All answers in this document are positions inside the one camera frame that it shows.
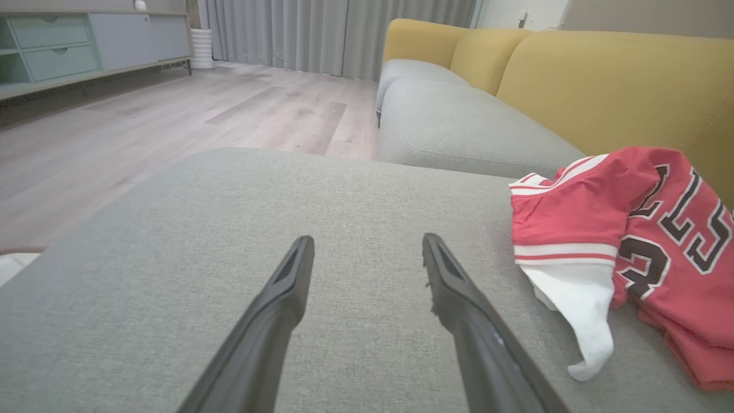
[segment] basketball jersey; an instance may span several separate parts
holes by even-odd
[[[510,190],[516,263],[574,328],[572,376],[599,371],[607,309],[632,297],[699,388],[734,389],[734,221],[685,156],[625,148]]]

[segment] red and white striped trim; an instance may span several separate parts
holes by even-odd
[[[598,243],[515,245],[515,263],[522,265],[603,264],[614,266],[617,247]]]
[[[573,179],[574,177],[578,176],[579,174],[593,169],[594,167],[599,165],[604,159],[606,159],[607,155],[608,154],[604,154],[604,155],[597,155],[596,157],[586,157],[583,159],[579,159],[578,161],[572,163],[571,165],[568,165],[568,168],[564,170],[563,175],[561,175],[561,177],[557,181],[555,181],[552,185],[540,184],[542,181],[538,182],[538,180],[535,178],[535,176],[538,176],[538,175],[531,173],[530,175],[527,175],[525,178],[522,178],[520,181],[510,184],[509,185],[510,192],[513,195],[537,195],[540,193],[546,193],[548,191],[554,190],[555,188],[557,188],[564,182],[568,182],[569,180]]]

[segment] curtain fold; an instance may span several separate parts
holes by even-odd
[[[394,18],[469,27],[478,0],[207,0],[214,58],[376,80]]]

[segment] white vase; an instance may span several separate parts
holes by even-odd
[[[197,71],[214,69],[211,58],[211,30],[191,29],[191,38],[194,43],[194,58],[191,59],[191,68]]]

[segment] red garment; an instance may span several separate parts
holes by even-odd
[[[700,389],[734,390],[734,220],[684,155],[625,148],[510,188],[518,264],[613,261],[611,306],[631,295]]]

